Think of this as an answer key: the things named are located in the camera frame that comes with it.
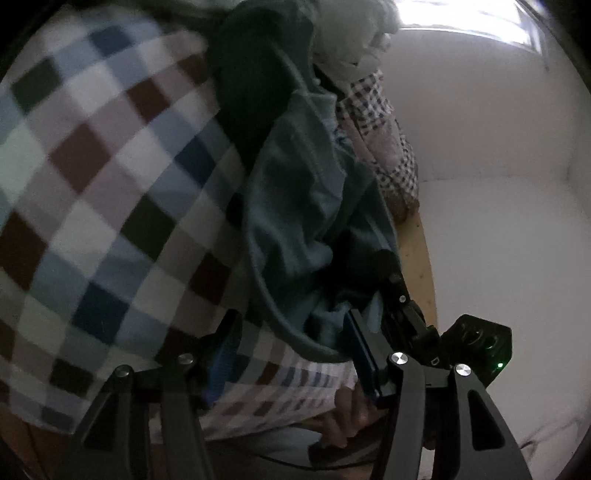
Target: pile of clothes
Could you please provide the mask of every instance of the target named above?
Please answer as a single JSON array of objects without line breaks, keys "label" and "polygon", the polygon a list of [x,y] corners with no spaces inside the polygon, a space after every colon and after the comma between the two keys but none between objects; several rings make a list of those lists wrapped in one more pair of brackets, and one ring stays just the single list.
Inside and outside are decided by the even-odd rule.
[{"label": "pile of clothes", "polygon": [[[351,308],[371,312],[368,323],[381,322],[372,257],[397,252],[383,194],[393,199],[408,184],[415,193],[416,181],[402,178],[408,156],[379,72],[346,85],[348,93],[336,87],[371,63],[366,57],[376,41],[345,49],[314,71],[319,37],[331,25],[323,8],[322,0],[243,2],[211,38],[207,64],[225,113],[220,124],[249,176],[242,221],[252,281],[246,319],[270,325],[306,359],[340,362]],[[383,30],[394,28],[360,30],[383,42]],[[358,62],[345,62],[347,54]]]},{"label": "pile of clothes", "polygon": [[[152,12],[217,26],[245,0],[139,0]],[[116,0],[135,5],[137,0]],[[418,209],[418,166],[414,151],[383,90],[380,55],[401,25],[394,0],[314,0],[311,43],[314,71],[323,88],[337,95],[339,131],[378,180],[396,223]]]}]

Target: window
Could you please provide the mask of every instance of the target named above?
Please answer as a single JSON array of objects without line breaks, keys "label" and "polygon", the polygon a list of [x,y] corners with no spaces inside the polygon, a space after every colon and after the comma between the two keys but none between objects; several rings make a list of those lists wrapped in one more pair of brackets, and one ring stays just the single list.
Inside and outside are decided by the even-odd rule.
[{"label": "window", "polygon": [[541,53],[541,34],[515,0],[396,0],[403,28],[482,35]]}]

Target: human hand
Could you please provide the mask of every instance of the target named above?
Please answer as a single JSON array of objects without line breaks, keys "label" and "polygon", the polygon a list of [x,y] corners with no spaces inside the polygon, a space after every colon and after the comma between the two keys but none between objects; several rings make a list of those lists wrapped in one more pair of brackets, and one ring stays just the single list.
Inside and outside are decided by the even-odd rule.
[{"label": "human hand", "polygon": [[386,411],[378,410],[365,396],[361,384],[355,389],[341,387],[335,394],[335,409],[320,416],[322,441],[339,448],[347,446],[348,439],[376,422]]}]

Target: blue towel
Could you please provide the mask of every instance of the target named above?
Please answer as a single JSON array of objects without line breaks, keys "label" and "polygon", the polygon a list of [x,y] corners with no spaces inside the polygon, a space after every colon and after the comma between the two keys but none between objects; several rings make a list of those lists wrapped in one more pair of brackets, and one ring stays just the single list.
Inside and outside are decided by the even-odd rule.
[{"label": "blue towel", "polygon": [[[397,247],[374,176],[335,135],[336,97],[314,76],[316,19],[309,0],[247,0],[212,38],[208,64],[218,118],[250,169],[247,318],[306,359],[342,362],[346,312],[381,304],[372,255]],[[381,314],[368,309],[368,322]]]}]

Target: metal screw cap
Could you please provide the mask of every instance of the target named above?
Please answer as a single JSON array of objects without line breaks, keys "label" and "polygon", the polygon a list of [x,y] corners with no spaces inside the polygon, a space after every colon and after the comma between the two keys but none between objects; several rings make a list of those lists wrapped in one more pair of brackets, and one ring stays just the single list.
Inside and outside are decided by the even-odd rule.
[{"label": "metal screw cap", "polygon": [[456,365],[456,372],[458,375],[461,375],[463,377],[467,377],[468,375],[470,375],[472,373],[472,369],[467,366],[466,364],[457,364]]},{"label": "metal screw cap", "polygon": [[390,360],[396,365],[404,365],[408,362],[408,357],[406,356],[406,353],[396,352],[392,354]]},{"label": "metal screw cap", "polygon": [[193,358],[193,355],[190,353],[183,353],[182,355],[178,356],[178,362],[181,365],[191,365],[194,360],[195,359]]},{"label": "metal screw cap", "polygon": [[127,365],[120,365],[115,368],[115,375],[119,378],[125,378],[131,373],[131,369]]}]

